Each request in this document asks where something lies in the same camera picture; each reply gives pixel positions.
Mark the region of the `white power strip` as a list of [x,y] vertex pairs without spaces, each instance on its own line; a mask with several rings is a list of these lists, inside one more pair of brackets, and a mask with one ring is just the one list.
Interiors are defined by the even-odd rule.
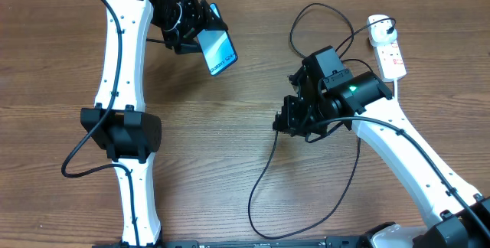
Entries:
[[374,56],[377,61],[381,79],[384,82],[394,82],[407,75],[403,57],[397,41],[374,47]]

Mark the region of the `dark blue smartphone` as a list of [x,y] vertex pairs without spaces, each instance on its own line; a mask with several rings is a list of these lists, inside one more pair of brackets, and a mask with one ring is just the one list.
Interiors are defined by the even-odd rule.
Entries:
[[217,76],[238,61],[227,30],[203,29],[197,39],[211,76]]

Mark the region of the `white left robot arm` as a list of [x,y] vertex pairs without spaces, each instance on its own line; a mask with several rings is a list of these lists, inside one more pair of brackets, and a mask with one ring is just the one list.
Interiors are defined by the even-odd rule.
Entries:
[[86,137],[116,172],[122,202],[121,247],[161,247],[153,164],[162,121],[147,112],[143,91],[145,48],[151,26],[176,54],[199,53],[216,76],[238,55],[218,7],[205,0],[100,0],[106,7],[106,47],[94,104],[80,111]]

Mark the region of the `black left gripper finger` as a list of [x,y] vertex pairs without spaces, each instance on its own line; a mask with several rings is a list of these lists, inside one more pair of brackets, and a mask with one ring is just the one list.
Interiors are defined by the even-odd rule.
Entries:
[[201,53],[202,48],[195,38],[177,38],[174,44],[176,54]]
[[227,31],[227,24],[217,16],[206,0],[199,1],[197,31]]

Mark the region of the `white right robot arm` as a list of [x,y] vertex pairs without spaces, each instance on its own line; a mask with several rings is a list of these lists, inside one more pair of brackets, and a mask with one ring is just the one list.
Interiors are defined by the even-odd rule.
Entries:
[[297,94],[285,97],[276,131],[325,138],[339,122],[379,154],[420,212],[423,226],[383,225],[367,233],[366,247],[489,245],[489,199],[438,156],[376,74],[303,67],[289,82]]

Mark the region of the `white charger plug adapter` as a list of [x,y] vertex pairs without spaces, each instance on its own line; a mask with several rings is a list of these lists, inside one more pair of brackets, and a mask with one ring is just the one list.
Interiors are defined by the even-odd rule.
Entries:
[[396,20],[387,15],[371,15],[367,19],[369,40],[373,47],[392,44],[397,40]]

